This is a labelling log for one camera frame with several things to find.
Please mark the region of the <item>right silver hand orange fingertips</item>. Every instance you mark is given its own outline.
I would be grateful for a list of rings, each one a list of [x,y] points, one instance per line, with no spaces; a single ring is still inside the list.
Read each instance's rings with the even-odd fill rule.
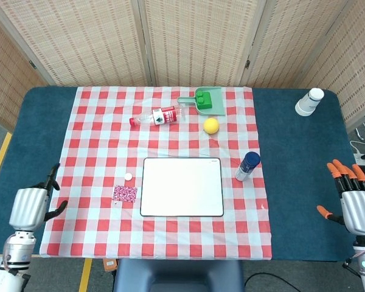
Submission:
[[[342,214],[335,215],[322,205],[317,211],[326,219],[346,227],[354,235],[365,236],[365,174],[361,167],[353,164],[351,168],[334,159],[327,163],[339,194]]]

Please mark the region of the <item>left silver hand black fingers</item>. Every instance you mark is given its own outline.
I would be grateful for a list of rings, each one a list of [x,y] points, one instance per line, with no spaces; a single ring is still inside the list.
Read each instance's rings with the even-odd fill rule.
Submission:
[[[55,210],[46,211],[51,190],[60,190],[55,180],[59,167],[60,163],[55,164],[44,182],[17,191],[9,219],[14,230],[34,232],[43,222],[59,216],[66,209],[68,201],[64,200]]]

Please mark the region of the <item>red patterned rectangular packet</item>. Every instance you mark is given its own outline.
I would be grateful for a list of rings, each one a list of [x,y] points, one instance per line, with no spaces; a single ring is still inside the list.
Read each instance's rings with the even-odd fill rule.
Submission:
[[[128,186],[115,186],[113,191],[113,201],[134,203],[136,201],[137,188]]]

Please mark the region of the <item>dark blue robot base seat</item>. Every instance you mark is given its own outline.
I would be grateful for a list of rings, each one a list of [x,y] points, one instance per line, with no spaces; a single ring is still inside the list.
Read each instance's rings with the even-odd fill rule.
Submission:
[[[242,262],[121,259],[113,292],[245,292]]]

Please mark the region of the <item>teal table cover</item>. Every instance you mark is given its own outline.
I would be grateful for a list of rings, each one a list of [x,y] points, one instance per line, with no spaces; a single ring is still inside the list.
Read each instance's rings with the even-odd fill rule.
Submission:
[[[12,233],[9,217],[16,191],[45,180],[59,161],[74,103],[75,87],[39,87],[25,96],[0,171],[0,253]],[[263,176],[276,260],[336,262],[352,253],[353,237],[316,211],[318,204],[340,211],[326,163],[353,164],[337,96],[326,91],[308,117],[294,105],[303,89],[252,91]]]

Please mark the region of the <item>red white checkered tablecloth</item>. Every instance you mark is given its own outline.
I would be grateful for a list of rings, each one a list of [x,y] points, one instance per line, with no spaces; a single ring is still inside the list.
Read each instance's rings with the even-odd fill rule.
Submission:
[[[130,126],[129,119],[192,96],[185,87],[80,87],[64,137],[50,208],[66,210],[45,225],[39,252],[46,257],[132,259],[270,259],[271,230],[262,168],[243,182],[235,171],[259,151],[252,89],[223,88],[226,115],[215,135],[203,131],[194,108],[167,125]],[[140,188],[147,157],[218,157],[222,217],[143,217],[141,201],[113,201],[115,186]],[[125,174],[132,179],[125,180]]]

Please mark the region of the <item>white paper cup stack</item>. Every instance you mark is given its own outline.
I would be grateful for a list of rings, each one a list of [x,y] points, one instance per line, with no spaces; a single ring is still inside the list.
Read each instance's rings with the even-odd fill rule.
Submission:
[[[298,100],[295,105],[295,111],[300,116],[310,116],[314,113],[316,107],[324,97],[324,92],[320,88],[311,88],[306,95]]]

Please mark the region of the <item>white bottle dark blue cap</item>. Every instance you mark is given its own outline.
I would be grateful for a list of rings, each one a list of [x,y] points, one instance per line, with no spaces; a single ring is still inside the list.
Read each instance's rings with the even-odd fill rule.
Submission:
[[[235,173],[236,180],[244,181],[260,164],[260,162],[261,158],[258,153],[254,151],[247,152]]]

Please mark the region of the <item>woven bamboo screen panel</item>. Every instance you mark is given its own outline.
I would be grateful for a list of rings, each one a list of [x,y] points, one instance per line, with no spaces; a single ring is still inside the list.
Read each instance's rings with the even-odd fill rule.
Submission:
[[[46,85],[0,26],[0,125],[13,131],[26,93]]]
[[[260,18],[240,80],[295,88],[349,0],[258,0]]]
[[[334,92],[347,131],[365,121],[365,0],[347,0],[294,84]]]
[[[153,84],[141,0],[0,0],[0,25],[50,85]]]
[[[134,0],[155,86],[238,86],[266,0]]]

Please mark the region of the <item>white board black rim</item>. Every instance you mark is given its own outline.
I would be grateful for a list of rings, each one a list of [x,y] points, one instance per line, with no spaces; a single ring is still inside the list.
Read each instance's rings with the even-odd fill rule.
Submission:
[[[218,158],[145,158],[143,217],[221,217],[224,214]]]

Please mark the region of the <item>clear bottle red label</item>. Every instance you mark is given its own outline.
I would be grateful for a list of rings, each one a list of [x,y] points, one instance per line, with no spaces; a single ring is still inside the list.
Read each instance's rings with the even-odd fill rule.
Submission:
[[[174,123],[184,118],[184,108],[181,106],[170,106],[165,108],[156,108],[148,113],[143,113],[129,119],[132,127],[142,124],[163,125]]]

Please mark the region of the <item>yellow ball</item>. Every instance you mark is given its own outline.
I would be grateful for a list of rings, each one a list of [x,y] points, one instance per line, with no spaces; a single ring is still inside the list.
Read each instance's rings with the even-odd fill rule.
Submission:
[[[207,134],[217,133],[219,131],[219,127],[220,126],[219,126],[218,120],[213,117],[206,119],[203,124],[203,130]]]

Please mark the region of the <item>green plastic dustpan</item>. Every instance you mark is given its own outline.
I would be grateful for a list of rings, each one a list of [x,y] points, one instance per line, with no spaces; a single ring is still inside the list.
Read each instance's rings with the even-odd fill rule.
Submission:
[[[203,109],[199,110],[196,107],[196,99],[195,99],[195,93],[197,91],[208,91],[210,92],[210,96],[212,99],[212,108],[211,109]],[[221,87],[199,87],[195,90],[193,97],[178,97],[177,101],[178,103],[188,104],[188,105],[194,105],[196,111],[200,115],[205,116],[224,116],[226,114],[225,108],[223,105],[223,93]]]

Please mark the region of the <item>green toy building brick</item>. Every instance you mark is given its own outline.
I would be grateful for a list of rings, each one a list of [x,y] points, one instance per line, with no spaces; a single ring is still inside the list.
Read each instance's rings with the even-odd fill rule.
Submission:
[[[195,93],[196,107],[199,110],[208,110],[212,108],[212,99],[210,92],[208,91],[197,91]]]

